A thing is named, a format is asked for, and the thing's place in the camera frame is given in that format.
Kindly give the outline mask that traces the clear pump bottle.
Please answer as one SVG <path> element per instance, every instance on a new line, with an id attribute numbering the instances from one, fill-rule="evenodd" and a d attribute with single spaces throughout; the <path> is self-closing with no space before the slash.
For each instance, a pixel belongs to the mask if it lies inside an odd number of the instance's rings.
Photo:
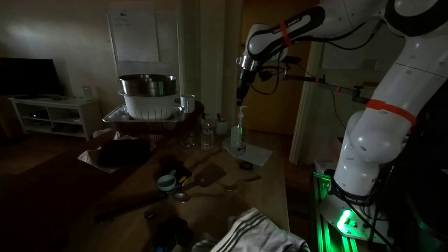
<path id="1" fill-rule="evenodd" d="M 237 124 L 231 129 L 229 153 L 234 157 L 243 156 L 247 149 L 245 143 L 245 131 L 243 128 L 244 108 L 246 108 L 246 106 L 239 107 Z"/>

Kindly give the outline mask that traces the clear plastic water bottle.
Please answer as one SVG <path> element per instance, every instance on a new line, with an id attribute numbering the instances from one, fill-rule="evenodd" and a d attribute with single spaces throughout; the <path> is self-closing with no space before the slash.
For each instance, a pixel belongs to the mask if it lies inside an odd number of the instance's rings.
<path id="1" fill-rule="evenodd" d="M 214 145 L 214 122 L 209 114 L 201 114 L 201 149 L 213 150 Z"/>

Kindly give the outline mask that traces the white cup with utensil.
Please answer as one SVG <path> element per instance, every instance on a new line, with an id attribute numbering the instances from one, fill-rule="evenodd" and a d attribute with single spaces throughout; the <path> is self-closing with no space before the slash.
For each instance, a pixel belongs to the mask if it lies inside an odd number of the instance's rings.
<path id="1" fill-rule="evenodd" d="M 218 136 L 226 135 L 228 131 L 228 121 L 220 113 L 216 114 L 215 133 Z"/>

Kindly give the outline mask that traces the small glass jar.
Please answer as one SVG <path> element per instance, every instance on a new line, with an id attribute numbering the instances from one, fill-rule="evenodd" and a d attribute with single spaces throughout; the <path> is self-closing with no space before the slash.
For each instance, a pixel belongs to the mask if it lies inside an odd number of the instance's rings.
<path id="1" fill-rule="evenodd" d="M 190 149 L 195 145 L 195 131 L 189 129 L 183 133 L 180 140 L 181 147 Z"/>

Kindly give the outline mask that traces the steel mixing bowl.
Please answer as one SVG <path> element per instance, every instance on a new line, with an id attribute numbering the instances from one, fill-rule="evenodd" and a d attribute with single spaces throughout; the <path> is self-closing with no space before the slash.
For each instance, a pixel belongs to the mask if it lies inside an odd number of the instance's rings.
<path id="1" fill-rule="evenodd" d="M 177 77 L 159 74 L 119 76 L 122 91 L 128 96 L 162 97 L 176 93 Z"/>

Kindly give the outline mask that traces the white plastic colander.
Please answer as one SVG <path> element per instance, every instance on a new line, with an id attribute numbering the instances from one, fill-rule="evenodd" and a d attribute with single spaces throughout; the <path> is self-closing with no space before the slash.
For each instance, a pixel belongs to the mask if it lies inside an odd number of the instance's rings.
<path id="1" fill-rule="evenodd" d="M 129 115 L 133 119 L 144 121 L 168 119 L 173 113 L 175 99 L 180 96 L 179 93 L 158 97 L 131 96 L 122 90 L 118 94 L 124 97 Z"/>

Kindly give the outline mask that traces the whiteboard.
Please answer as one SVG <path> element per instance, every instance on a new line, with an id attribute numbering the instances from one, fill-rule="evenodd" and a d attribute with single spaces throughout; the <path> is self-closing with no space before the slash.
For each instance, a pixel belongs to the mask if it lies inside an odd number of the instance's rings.
<path id="1" fill-rule="evenodd" d="M 179 77 L 176 12 L 107 11 L 117 74 Z"/>

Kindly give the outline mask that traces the teal measuring cup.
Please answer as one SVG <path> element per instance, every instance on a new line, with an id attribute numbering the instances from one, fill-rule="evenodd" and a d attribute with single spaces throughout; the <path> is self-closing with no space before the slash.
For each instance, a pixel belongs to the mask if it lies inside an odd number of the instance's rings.
<path id="1" fill-rule="evenodd" d="M 158 189 L 163 192 L 173 190 L 177 183 L 175 173 L 176 170 L 171 170 L 168 174 L 161 176 L 156 182 Z"/>

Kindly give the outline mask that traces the metal spoon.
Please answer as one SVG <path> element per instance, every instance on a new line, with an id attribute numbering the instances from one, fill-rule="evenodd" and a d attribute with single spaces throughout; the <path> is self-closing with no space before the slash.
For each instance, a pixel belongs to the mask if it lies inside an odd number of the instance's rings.
<path id="1" fill-rule="evenodd" d="M 187 194 L 184 192 L 178 192 L 171 195 L 171 197 L 181 203 L 186 203 L 190 201 L 193 198 L 201 198 L 201 197 L 207 197 L 207 198 L 221 198 L 224 197 L 225 194 Z"/>

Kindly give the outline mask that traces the aluminium foil tray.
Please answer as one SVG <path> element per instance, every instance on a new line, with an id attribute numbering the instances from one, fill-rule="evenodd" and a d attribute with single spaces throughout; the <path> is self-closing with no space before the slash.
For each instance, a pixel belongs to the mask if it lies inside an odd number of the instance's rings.
<path id="1" fill-rule="evenodd" d="M 117 131 L 128 133 L 148 133 L 152 131 L 171 131 L 186 119 L 184 107 L 174 107 L 172 114 L 166 120 L 136 120 L 128 113 L 126 105 L 121 105 L 103 118 L 104 122 L 112 123 Z"/>

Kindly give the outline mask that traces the white television shelf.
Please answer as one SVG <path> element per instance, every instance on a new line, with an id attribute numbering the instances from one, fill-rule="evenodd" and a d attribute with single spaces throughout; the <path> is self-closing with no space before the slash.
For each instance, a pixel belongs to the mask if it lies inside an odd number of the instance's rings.
<path id="1" fill-rule="evenodd" d="M 38 95 L 13 96 L 9 100 L 27 134 L 48 133 L 89 141 L 103 128 L 99 102 L 82 97 Z"/>

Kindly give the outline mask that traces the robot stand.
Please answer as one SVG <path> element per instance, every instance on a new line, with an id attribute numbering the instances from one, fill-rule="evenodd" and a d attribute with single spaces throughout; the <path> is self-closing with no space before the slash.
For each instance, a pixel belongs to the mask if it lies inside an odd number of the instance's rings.
<path id="1" fill-rule="evenodd" d="M 320 214 L 319 205 L 327 195 L 327 188 L 330 183 L 330 176 L 326 174 L 313 173 L 312 204 L 315 213 L 312 232 L 311 245 L 309 246 L 315 252 L 392 252 L 392 249 L 381 243 L 372 245 L 368 249 L 366 240 L 356 239 L 355 236 L 341 231 L 327 222 Z M 448 252 L 448 235 L 431 228 L 423 222 L 419 216 L 413 201 L 406 196 L 408 212 L 408 221 L 397 219 L 395 229 L 403 231 L 404 238 L 400 238 L 395 244 L 400 252 Z"/>

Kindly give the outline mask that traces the long black utensil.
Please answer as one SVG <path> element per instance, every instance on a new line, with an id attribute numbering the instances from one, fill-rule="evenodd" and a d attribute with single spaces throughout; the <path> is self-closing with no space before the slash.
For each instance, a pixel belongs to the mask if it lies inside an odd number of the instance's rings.
<path id="1" fill-rule="evenodd" d="M 94 216 L 94 223 L 101 224 L 104 222 L 114 221 L 115 218 L 120 217 L 124 214 L 128 214 L 130 212 L 136 211 L 138 209 L 147 207 L 152 204 L 156 204 L 156 203 L 164 201 L 168 198 L 169 198 L 169 195 L 167 193 L 158 193 L 153 196 L 148 196 L 144 199 L 140 199 L 140 200 L 134 201 L 132 203 L 128 203 L 123 206 L 116 207 L 116 208 L 113 208 L 106 212 L 97 214 Z"/>

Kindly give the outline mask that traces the crumpled white paper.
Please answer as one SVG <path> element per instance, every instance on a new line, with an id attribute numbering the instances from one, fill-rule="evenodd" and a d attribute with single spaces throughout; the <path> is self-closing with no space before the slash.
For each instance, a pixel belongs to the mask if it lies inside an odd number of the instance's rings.
<path id="1" fill-rule="evenodd" d="M 152 153 L 155 152 L 155 148 L 157 146 L 152 140 L 150 140 L 148 138 L 138 138 L 138 137 L 131 136 L 131 135 L 123 135 L 123 134 L 120 134 L 118 132 L 116 132 L 114 134 L 113 138 L 108 140 L 108 141 L 117 140 L 117 139 L 147 139 L 151 143 L 151 152 L 150 152 L 151 155 L 152 155 Z M 118 171 L 121 168 L 135 168 L 135 167 L 139 167 L 139 166 L 128 166 L 128 167 L 108 168 L 108 167 L 100 166 L 99 163 L 98 163 L 99 150 L 105 143 L 101 144 L 96 149 L 84 151 L 77 159 L 82 161 L 82 162 L 84 162 L 84 163 L 87 163 L 87 164 L 95 167 L 96 169 L 99 169 L 100 171 L 103 171 L 103 172 L 105 172 L 107 174 L 113 174 L 114 172 Z"/>

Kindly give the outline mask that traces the television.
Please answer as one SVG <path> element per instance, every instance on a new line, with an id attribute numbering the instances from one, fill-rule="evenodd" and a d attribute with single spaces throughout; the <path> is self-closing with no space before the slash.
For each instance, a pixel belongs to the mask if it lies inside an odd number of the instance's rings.
<path id="1" fill-rule="evenodd" d="M 0 96 L 63 95 L 52 59 L 0 57 Z"/>

